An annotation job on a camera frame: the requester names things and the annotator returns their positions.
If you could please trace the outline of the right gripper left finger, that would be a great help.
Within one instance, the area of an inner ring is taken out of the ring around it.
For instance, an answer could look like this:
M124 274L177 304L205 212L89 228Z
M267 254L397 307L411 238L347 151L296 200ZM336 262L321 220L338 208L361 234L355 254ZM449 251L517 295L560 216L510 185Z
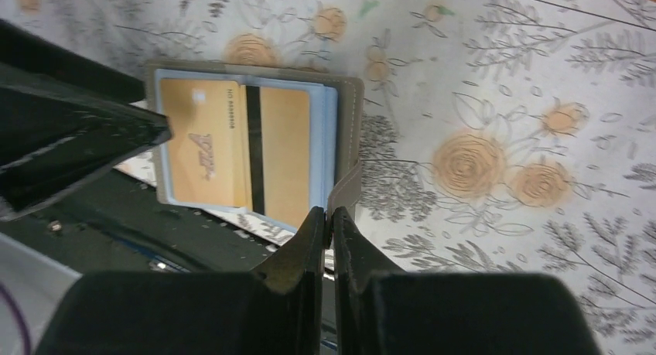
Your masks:
M326 216L249 271L81 276L38 354L317 354Z

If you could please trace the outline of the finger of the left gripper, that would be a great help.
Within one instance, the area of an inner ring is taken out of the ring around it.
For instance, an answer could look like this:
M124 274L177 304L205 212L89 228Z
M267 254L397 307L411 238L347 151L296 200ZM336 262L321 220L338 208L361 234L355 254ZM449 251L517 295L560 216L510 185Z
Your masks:
M168 141L139 79L1 23L1 219L49 207Z

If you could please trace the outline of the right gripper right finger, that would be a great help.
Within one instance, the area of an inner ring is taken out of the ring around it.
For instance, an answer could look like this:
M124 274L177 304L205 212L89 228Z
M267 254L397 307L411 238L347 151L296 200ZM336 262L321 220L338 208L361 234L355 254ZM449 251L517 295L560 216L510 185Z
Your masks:
M411 273L332 215L341 354L597 354L573 294L532 273Z

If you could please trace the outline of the gold VIP credit card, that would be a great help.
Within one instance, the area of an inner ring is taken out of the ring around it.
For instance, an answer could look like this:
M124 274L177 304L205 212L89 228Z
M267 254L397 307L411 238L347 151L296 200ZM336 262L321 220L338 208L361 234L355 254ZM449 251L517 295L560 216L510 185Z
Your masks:
M166 144L174 200L226 207L248 205L236 129L241 85L232 80L162 78L162 112L173 136Z

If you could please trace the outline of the beige card holder wallet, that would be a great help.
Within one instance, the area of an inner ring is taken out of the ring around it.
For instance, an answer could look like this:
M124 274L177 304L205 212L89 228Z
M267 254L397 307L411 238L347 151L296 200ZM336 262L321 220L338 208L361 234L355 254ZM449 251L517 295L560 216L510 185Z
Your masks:
M304 90L309 93L309 211L313 207L321 207L324 210L337 207L351 208L357 202L361 191L358 150L364 102L364 85L360 79L286 68L253 67L210 61L152 60L147 64L146 70L147 106L149 110L162 115L164 113L159 97L159 81L162 78L232 80L241 85L241 103L236 124L241 158L235 170L243 176L244 194L248 205L212 206L173 199L166 157L166 144L171 140L173 132L166 115L164 116L172 136L153 153L157 195L160 202L223 213L248 214L290 231L300 227L287 226L256 213L251 208L245 97L247 86Z

